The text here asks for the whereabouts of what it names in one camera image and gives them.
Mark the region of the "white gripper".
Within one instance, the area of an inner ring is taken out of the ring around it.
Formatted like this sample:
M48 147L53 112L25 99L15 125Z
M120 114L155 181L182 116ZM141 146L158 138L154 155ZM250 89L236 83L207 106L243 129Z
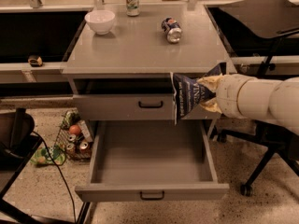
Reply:
M222 113L228 118L246 119L247 116L239 107L238 96L243 86L251 80L255 80L255 77L239 74L199 78L197 83L206 91L216 92L216 99L204 101L200 106L209 112Z

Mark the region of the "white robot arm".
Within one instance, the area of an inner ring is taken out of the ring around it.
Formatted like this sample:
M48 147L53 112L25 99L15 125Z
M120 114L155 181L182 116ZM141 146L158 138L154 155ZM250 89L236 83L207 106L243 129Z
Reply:
M239 74L198 80L216 93L216 106L228 118L255 119L299 134L299 78L284 81Z

